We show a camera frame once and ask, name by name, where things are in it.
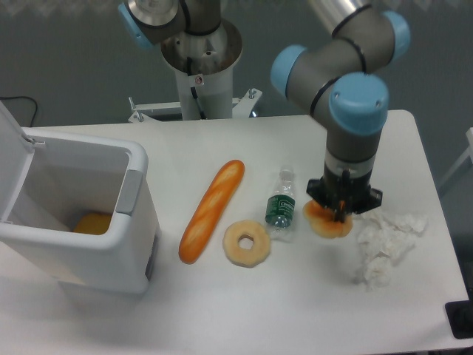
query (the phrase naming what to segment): blue joint cap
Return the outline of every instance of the blue joint cap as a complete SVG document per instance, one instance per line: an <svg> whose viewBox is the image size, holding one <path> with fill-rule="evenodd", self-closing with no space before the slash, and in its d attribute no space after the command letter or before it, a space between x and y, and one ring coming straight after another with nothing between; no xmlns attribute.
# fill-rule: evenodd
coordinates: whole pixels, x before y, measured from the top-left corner
<svg viewBox="0 0 473 355"><path fill-rule="evenodd" d="M280 52L274 60L273 66L271 67L271 83L285 98L287 97L286 88L290 71L293 69L297 58L306 50L306 47L293 44Z"/></svg>
<svg viewBox="0 0 473 355"><path fill-rule="evenodd" d="M126 9L125 4L122 3L118 5L118 12L123 19L123 23L125 24L128 33L139 46L139 48L150 50L153 47L153 44L148 41L147 37L143 34L143 32L141 32L135 20L132 18L132 15L128 12L128 9Z"/></svg>
<svg viewBox="0 0 473 355"><path fill-rule="evenodd" d="M394 54L392 55L391 61L395 61L409 49L409 45L411 44L411 31L407 21L398 13L386 11L383 15L391 22L392 29L394 30Z"/></svg>
<svg viewBox="0 0 473 355"><path fill-rule="evenodd" d="M333 85L329 108L335 122L354 135L381 131L387 119L389 91L377 76L353 72Z"/></svg>

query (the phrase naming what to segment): bagel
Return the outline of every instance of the bagel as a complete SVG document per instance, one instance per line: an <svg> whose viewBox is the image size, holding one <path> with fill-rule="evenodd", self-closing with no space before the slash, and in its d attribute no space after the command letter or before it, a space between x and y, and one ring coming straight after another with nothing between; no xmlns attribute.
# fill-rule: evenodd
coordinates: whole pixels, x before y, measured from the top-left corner
<svg viewBox="0 0 473 355"><path fill-rule="evenodd" d="M248 237L253 241L250 249L239 246L242 238ZM246 268L266 260L271 250L271 239L265 227L254 220L241 220L233 223L225 231L223 250L227 258L235 265Z"/></svg>
<svg viewBox="0 0 473 355"><path fill-rule="evenodd" d="M352 230L352 216L346 216L343 223L334 221L335 212L323 208L314 200L307 202L302 211L312 230L323 238L345 237Z"/></svg>

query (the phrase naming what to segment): black object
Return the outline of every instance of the black object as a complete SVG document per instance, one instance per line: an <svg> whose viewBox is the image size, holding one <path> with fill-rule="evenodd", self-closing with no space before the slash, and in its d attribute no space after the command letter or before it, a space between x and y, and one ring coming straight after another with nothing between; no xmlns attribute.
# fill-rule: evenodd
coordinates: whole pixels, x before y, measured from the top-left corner
<svg viewBox="0 0 473 355"><path fill-rule="evenodd" d="M472 354L473 352L473 346L469 347L469 348L464 348L461 352L459 352L457 355L468 355L468 354Z"/></svg>
<svg viewBox="0 0 473 355"><path fill-rule="evenodd" d="M448 302L445 304L445 310L453 336L457 339L473 338L473 303Z"/></svg>
<svg viewBox="0 0 473 355"><path fill-rule="evenodd" d="M307 193L319 205L332 209L335 221L344 222L347 214L359 214L381 206L383 192L371 188L370 177L371 172L350 178L348 170L338 176L325 165L321 179L309 180Z"/></svg>

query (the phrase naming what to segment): white trash bin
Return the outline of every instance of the white trash bin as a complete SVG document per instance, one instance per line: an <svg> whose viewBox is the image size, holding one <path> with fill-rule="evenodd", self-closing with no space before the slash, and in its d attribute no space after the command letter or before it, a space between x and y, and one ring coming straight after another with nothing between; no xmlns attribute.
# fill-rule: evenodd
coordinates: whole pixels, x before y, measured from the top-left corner
<svg viewBox="0 0 473 355"><path fill-rule="evenodd" d="M138 143L22 129L0 103L0 241L57 280L142 293L160 233L147 168ZM91 212L106 232L72 232Z"/></svg>

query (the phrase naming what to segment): trash bin lid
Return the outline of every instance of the trash bin lid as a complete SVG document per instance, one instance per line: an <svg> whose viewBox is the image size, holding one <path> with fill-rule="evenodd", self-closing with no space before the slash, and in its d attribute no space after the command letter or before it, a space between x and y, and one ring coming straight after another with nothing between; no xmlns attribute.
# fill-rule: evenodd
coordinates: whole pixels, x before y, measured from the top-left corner
<svg viewBox="0 0 473 355"><path fill-rule="evenodd" d="M6 221L33 160L33 143L0 102L0 222Z"/></svg>

